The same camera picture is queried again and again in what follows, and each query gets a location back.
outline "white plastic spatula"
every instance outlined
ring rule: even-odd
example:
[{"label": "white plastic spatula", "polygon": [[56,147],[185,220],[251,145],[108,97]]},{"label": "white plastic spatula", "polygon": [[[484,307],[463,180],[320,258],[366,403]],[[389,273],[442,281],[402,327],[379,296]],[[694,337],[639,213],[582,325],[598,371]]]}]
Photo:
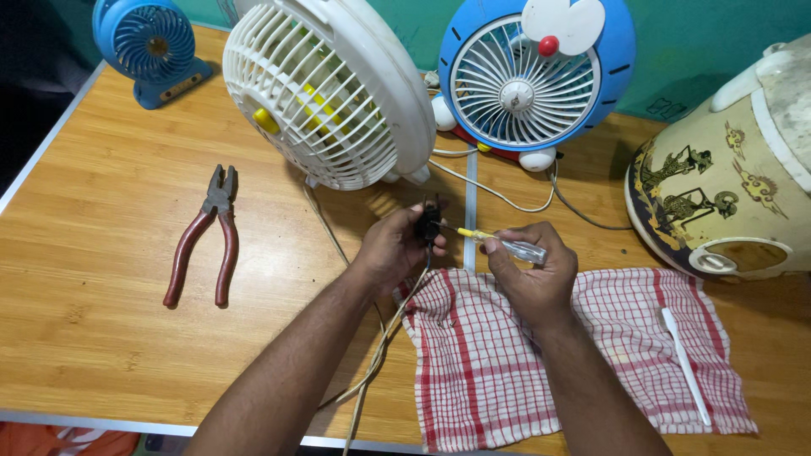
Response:
[{"label": "white plastic spatula", "polygon": [[696,376],[693,375],[693,370],[690,368],[690,360],[687,358],[687,351],[685,351],[684,347],[681,345],[679,326],[676,324],[676,319],[673,318],[673,313],[670,312],[669,308],[658,308],[656,309],[656,316],[659,318],[659,325],[673,336],[673,342],[676,345],[676,354],[679,356],[679,364],[681,364],[681,371],[684,373],[687,386],[690,388],[690,393],[693,395],[698,414],[701,416],[705,426],[712,425],[710,413],[707,411],[702,393],[698,389]]},{"label": "white plastic spatula", "polygon": [[521,13],[521,27],[538,52],[551,57],[555,52],[580,55],[599,38],[606,21],[605,6],[599,0],[529,0]]}]

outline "clear screwdriver handle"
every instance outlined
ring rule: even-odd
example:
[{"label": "clear screwdriver handle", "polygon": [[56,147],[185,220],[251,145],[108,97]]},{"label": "clear screwdriver handle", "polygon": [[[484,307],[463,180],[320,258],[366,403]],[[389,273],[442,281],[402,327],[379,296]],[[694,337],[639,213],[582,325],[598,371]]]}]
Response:
[{"label": "clear screwdriver handle", "polygon": [[494,236],[490,233],[485,233],[484,231],[466,231],[460,230],[460,234],[465,235],[466,233],[470,233],[470,238],[473,239],[476,243],[483,243],[484,239],[487,238],[498,238],[499,241],[507,248],[507,252],[510,255],[515,256],[519,260],[529,261],[530,263],[534,263],[538,266],[543,266],[544,263],[547,262],[547,251],[537,245],[533,245],[530,243],[525,243],[523,241],[508,241],[498,236]]},{"label": "clear screwdriver handle", "polygon": [[499,240],[507,248],[507,252],[519,260],[529,261],[538,266],[543,266],[547,262],[547,251],[537,245],[523,241],[505,241],[501,238]]}]

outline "black plug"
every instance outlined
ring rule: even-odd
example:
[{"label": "black plug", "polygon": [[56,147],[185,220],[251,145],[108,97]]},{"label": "black plug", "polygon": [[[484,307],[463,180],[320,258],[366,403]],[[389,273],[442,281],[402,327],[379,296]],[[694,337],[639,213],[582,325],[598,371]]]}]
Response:
[{"label": "black plug", "polygon": [[442,222],[442,208],[440,208],[440,196],[436,195],[433,201],[426,201],[423,197],[423,215],[419,216],[414,223],[414,235],[417,239],[425,239],[428,242],[436,239],[440,235],[440,223]]}]

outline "fan grille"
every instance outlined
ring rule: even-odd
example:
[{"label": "fan grille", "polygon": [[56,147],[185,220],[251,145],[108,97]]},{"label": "fan grille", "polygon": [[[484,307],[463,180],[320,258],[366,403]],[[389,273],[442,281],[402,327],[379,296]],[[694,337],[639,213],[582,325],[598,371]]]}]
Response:
[{"label": "fan grille", "polygon": [[115,55],[136,80],[176,80],[195,57],[195,35],[185,17],[163,6],[140,6],[115,29]]},{"label": "fan grille", "polygon": [[[225,45],[223,76],[256,130],[320,183],[356,190],[396,164],[394,138],[366,86],[323,38],[275,6],[254,6],[239,21]],[[259,108],[279,133],[252,121]]]},{"label": "fan grille", "polygon": [[[469,129],[496,144],[538,147],[580,125],[599,91],[594,49],[544,58],[537,46],[523,34],[520,15],[482,27],[462,46],[453,63],[451,99]],[[524,109],[508,110],[504,99],[515,81],[525,83],[518,86],[530,96]]]}]

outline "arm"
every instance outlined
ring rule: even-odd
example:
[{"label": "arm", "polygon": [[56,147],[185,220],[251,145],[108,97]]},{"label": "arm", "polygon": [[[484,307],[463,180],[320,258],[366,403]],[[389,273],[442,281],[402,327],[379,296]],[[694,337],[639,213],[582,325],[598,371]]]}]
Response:
[{"label": "arm", "polygon": [[[322,290],[226,390],[187,455],[292,454],[363,315],[425,260],[414,238],[417,205],[377,222],[352,265]],[[433,253],[445,255],[445,239]]]},{"label": "arm", "polygon": [[572,312],[577,254],[563,244],[548,222],[498,235],[548,251],[543,267],[520,270],[501,242],[488,239],[483,245],[490,270],[541,347],[552,399],[571,453],[671,454]]}]

